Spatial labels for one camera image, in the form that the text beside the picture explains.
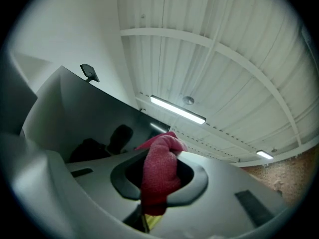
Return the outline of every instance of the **towel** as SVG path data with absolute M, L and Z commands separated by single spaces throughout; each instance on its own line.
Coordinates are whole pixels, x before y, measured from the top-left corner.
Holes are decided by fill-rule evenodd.
M 187 147 L 174 132 L 168 132 L 153 137 L 137 149 L 141 148 L 150 148 L 143 166 L 142 209 L 148 215 L 163 215 L 167 196 L 181 188 L 177 157 L 171 151 L 187 151 Z

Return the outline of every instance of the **brick wall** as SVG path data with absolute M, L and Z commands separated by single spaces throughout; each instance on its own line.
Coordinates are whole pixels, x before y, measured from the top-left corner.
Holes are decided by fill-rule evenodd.
M 280 190 L 289 205 L 303 195 L 317 168 L 319 145 L 303 154 L 266 166 L 242 167 L 274 190 Z

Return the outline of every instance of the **fluorescent light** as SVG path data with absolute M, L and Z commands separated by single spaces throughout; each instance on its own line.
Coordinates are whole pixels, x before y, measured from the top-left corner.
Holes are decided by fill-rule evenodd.
M 157 130 L 160 131 L 160 132 L 163 132 L 163 133 L 166 133 L 166 132 L 167 132 L 166 130 L 160 128 L 159 126 L 157 126 L 157 125 L 155 125 L 155 124 L 153 124 L 153 123 L 151 123 L 151 126 L 154 127 L 155 129 L 157 129 Z
M 161 107 L 163 107 L 163 108 L 165 108 L 173 113 L 181 115 L 189 120 L 197 122 L 198 124 L 203 124 L 206 121 L 206 118 L 204 118 L 200 115 L 197 115 L 195 113 L 192 113 L 191 111 L 187 111 L 186 109 L 179 108 L 176 105 L 174 105 L 174 104 L 172 104 L 164 99 L 158 98 L 156 96 L 153 96 L 153 95 L 151 96 L 151 102 L 158 105 L 158 106 L 161 106 Z
M 263 150 L 258 150 L 257 155 L 265 157 L 266 159 L 273 159 L 274 158 L 272 155 L 269 155 L 268 153 L 264 152 Z

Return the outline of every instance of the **ceiling light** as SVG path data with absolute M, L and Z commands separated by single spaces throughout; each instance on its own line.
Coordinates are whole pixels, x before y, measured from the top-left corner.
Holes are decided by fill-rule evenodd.
M 173 113 L 176 113 L 178 115 L 181 115 L 189 120 L 192 120 L 194 122 L 197 122 L 198 124 L 203 124 L 205 123 L 206 121 L 206 118 L 200 116 L 200 115 L 197 115 L 195 113 L 192 113 L 191 111 L 188 111 L 186 109 L 183 109 L 183 108 L 179 108 L 178 106 L 162 99 L 162 98 L 158 98 L 156 96 L 151 96 L 151 102 L 158 105 L 158 106 L 161 106 Z
M 258 150 L 257 155 L 265 157 L 266 159 L 273 159 L 274 158 L 272 155 L 269 155 L 268 153 L 264 152 L 263 150 Z
M 159 126 L 157 126 L 157 125 L 155 125 L 155 124 L 153 124 L 153 123 L 151 123 L 151 126 L 154 127 L 155 129 L 157 129 L 157 130 L 160 131 L 160 132 L 163 132 L 163 133 L 166 133 L 166 132 L 167 132 L 167 131 L 164 130 L 163 128 L 160 128 Z

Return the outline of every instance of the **corrugated ceiling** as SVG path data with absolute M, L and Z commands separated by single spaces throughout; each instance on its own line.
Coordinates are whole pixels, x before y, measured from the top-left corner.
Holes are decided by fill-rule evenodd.
M 318 135 L 319 76 L 284 0 L 118 0 L 118 10 L 121 30 L 132 30 L 122 41 L 140 108 L 192 152 L 245 162 L 260 159 L 257 149 L 278 155 Z M 194 42 L 183 38 L 190 33 Z M 192 96 L 186 108 L 208 124 L 154 108 L 150 95 L 183 107 Z

